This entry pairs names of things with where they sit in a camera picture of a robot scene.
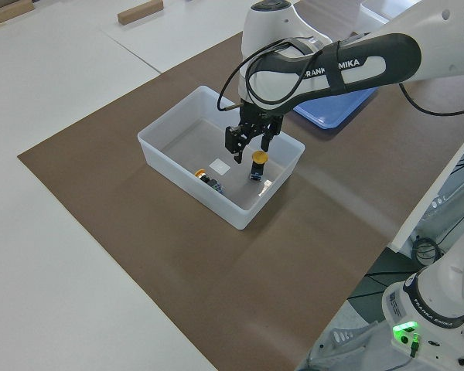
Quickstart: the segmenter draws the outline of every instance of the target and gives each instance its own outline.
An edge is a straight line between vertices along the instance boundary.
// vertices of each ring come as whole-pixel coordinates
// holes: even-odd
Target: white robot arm
[[[241,122],[225,141],[239,163],[257,135],[268,151],[283,114],[303,101],[464,75],[464,0],[421,0],[376,32],[335,43],[286,0],[265,0],[247,15],[241,48]]]

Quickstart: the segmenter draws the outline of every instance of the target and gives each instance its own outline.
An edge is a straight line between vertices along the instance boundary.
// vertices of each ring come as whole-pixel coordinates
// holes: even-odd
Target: white plastic bin
[[[365,0],[357,16],[355,33],[373,32],[420,0]]]
[[[275,137],[263,179],[251,181],[251,156],[260,149],[261,136],[251,141],[244,150],[242,164],[237,164],[224,141],[225,128],[238,125],[239,111],[219,112],[217,98],[209,87],[198,87],[140,131],[138,140],[154,170],[242,230],[291,175],[304,144],[285,133]],[[231,104],[223,99],[222,105]],[[217,160],[225,168],[230,167],[223,175],[223,170],[210,167]],[[194,175],[201,168],[221,183],[223,195]]]

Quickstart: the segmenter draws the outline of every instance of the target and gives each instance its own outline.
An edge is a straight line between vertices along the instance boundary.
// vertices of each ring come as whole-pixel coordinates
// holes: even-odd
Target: cable connector
[[[411,357],[416,357],[416,353],[419,350],[419,341],[421,340],[421,336],[419,334],[415,334],[415,337],[412,339],[411,344]]]

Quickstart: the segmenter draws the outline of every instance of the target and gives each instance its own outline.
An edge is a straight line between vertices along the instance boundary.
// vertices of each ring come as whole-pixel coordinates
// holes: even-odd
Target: brown mat
[[[339,25],[358,2],[329,3],[298,10],[349,35]],[[305,153],[235,230],[149,168],[136,134],[199,85],[219,90],[240,44],[187,60],[19,158],[219,371],[290,370],[463,143],[464,116],[419,114],[397,87],[380,88],[340,132],[290,113],[285,131]],[[427,107],[464,105],[464,78],[410,88]]]

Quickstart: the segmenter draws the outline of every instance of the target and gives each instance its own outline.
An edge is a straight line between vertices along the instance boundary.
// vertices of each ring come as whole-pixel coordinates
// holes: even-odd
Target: blue tray
[[[320,126],[321,129],[333,129],[342,124],[376,89],[374,87],[333,97],[308,100],[294,107],[294,111]]]

